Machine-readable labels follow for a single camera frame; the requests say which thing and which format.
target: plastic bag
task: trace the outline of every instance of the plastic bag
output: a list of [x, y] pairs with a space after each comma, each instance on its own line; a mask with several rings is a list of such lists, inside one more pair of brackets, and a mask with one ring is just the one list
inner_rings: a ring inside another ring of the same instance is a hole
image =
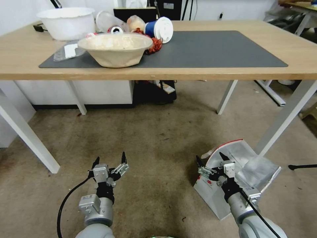
[[146, 8], [147, 0], [126, 0], [126, 8]]
[[130, 16], [126, 23], [129, 26], [130, 32], [134, 32], [137, 28], [140, 28], [141, 31], [144, 31], [145, 22], [137, 15]]

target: table top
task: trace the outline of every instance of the table top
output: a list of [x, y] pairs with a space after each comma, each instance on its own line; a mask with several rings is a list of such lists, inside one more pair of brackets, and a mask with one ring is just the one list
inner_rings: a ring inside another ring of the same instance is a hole
[[65, 42], [31, 25], [0, 37], [0, 80], [317, 79], [317, 45], [262, 21], [173, 21], [175, 31], [237, 30], [287, 63], [273, 68], [39, 68]]
[[289, 7], [300, 7], [300, 8], [305, 8], [305, 9], [309, 9], [312, 11], [317, 11], [317, 7], [314, 7], [310, 2], [286, 2], [284, 3], [285, 6], [289, 6]]

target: paper bowl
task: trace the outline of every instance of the paper bowl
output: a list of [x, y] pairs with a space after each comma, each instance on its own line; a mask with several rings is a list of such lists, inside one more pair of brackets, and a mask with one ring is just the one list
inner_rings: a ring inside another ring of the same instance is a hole
[[151, 38], [138, 33], [93, 35], [78, 42], [78, 46], [103, 67], [122, 68], [138, 64], [145, 50], [151, 48]]

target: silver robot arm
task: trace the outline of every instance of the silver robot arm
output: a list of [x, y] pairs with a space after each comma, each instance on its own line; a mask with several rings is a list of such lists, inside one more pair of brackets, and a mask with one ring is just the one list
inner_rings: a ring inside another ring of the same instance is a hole
[[99, 164], [99, 157], [93, 163], [88, 177], [79, 185], [74, 187], [63, 200], [57, 217], [57, 234], [62, 238], [60, 230], [60, 220], [63, 206], [70, 196], [79, 186], [83, 185], [90, 178], [98, 184], [96, 194], [83, 196], [79, 202], [79, 209], [85, 215], [86, 228], [79, 232], [76, 238], [115, 238], [110, 226], [113, 221], [112, 205], [115, 202], [113, 188], [116, 181], [129, 169], [125, 153], [122, 153], [121, 164], [116, 168], [108, 168], [107, 164]]
[[198, 156], [198, 173], [216, 181], [225, 193], [225, 200], [239, 227], [240, 238], [287, 238], [285, 232], [274, 222], [259, 213], [261, 193], [254, 187], [242, 189], [235, 181], [235, 163], [220, 152], [223, 161], [219, 167], [207, 168]]

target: white metal table leg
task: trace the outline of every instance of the white metal table leg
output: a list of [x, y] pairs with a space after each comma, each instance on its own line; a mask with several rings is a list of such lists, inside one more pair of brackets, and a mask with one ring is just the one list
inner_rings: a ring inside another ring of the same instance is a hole
[[276, 93], [274, 92], [273, 89], [270, 88], [270, 84], [272, 82], [272, 80], [255, 80], [260, 87], [267, 92], [267, 94], [269, 94], [272, 99], [279, 105], [279, 106], [284, 106], [285, 105], [285, 101]]
[[282, 134], [294, 117], [317, 90], [317, 81], [303, 80], [292, 94], [287, 104], [279, 112], [273, 124], [267, 129], [258, 142], [255, 152], [263, 156]]
[[222, 97], [221, 102], [218, 106], [218, 109], [217, 109], [218, 115], [221, 115], [223, 113], [223, 111], [227, 105], [227, 102], [229, 101], [229, 98], [231, 97], [231, 94], [232, 94], [237, 82], [238, 82], [238, 80], [230, 80], [230, 82], [227, 86], [227, 89], [225, 91], [225, 94]]
[[65, 80], [65, 83], [66, 83], [67, 87], [69, 88], [69, 91], [70, 91], [72, 97], [74, 98], [74, 100], [75, 100], [75, 102], [76, 102], [81, 114], [82, 115], [86, 115], [87, 109], [86, 109], [86, 107], [84, 105], [84, 102], [82, 101], [82, 99], [78, 95], [78, 92], [77, 92], [77, 90], [75, 88], [75, 85], [74, 85], [73, 81]]
[[300, 25], [298, 26], [297, 30], [295, 31], [295, 35], [301, 35], [301, 33], [303, 32], [303, 30], [305, 29], [305, 26], [307, 25], [307, 23], [310, 20], [310, 14], [307, 13], [303, 20], [301, 21]]
[[16, 131], [21, 139], [30, 147], [36, 156], [43, 162], [48, 170], [56, 174], [59, 170], [59, 164], [43, 145], [28, 123], [23, 119], [11, 101], [0, 89], [0, 115]]

